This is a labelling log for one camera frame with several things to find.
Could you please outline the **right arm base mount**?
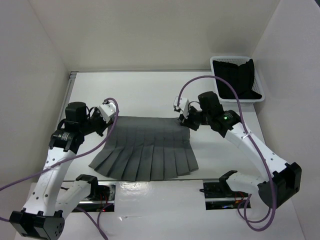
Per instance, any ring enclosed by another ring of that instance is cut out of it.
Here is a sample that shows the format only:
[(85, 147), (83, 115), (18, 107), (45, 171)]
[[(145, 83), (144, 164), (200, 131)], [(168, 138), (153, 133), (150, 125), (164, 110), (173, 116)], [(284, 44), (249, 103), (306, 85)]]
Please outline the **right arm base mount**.
[(245, 203), (248, 194), (245, 192), (223, 192), (217, 180), (204, 181), (199, 190), (204, 195), (205, 208), (209, 210), (237, 209), (241, 203)]

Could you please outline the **grey pleated skirt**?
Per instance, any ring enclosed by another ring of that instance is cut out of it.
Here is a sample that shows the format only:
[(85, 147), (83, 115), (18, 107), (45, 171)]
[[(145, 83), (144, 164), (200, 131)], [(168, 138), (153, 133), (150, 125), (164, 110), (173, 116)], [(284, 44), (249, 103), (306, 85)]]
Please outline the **grey pleated skirt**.
[(190, 129), (176, 118), (119, 117), (89, 167), (119, 181), (165, 181), (189, 175), (199, 165)]

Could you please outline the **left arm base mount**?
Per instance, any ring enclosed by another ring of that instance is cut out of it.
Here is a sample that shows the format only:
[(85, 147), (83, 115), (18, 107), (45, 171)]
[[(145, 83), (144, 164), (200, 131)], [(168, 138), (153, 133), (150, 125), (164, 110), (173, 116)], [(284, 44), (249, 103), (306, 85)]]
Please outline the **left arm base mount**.
[(111, 181), (99, 181), (97, 193), (92, 197), (86, 197), (77, 205), (78, 208), (88, 213), (115, 211), (116, 183)]

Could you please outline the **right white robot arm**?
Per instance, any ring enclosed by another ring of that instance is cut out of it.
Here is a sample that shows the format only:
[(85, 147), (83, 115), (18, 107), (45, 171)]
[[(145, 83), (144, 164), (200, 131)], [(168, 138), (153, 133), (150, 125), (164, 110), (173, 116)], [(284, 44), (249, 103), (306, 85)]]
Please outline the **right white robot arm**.
[(180, 114), (180, 124), (194, 131), (201, 125), (210, 126), (242, 151), (260, 172), (260, 176), (252, 176), (228, 171), (219, 178), (219, 192), (223, 196), (229, 197), (238, 191), (257, 193), (268, 207), (276, 204), (279, 208), (299, 192), (302, 169), (296, 162), (288, 163), (270, 150), (247, 126), (243, 126), (239, 114), (223, 109), (214, 92), (200, 94), (198, 101), (199, 110), (191, 106), (187, 98), (175, 98), (173, 108)]

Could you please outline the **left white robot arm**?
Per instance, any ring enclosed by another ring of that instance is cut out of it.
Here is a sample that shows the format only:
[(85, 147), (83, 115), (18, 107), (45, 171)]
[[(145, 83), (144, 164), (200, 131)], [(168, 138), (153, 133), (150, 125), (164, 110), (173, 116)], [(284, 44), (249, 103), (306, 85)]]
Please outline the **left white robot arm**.
[(10, 215), (9, 222), (22, 237), (57, 240), (66, 218), (82, 200), (106, 198), (106, 187), (92, 175), (79, 175), (66, 190), (62, 184), (85, 136), (103, 136), (116, 112), (116, 105), (108, 100), (92, 108), (80, 101), (66, 106), (64, 119), (50, 137), (47, 159), (32, 194), (20, 211)]

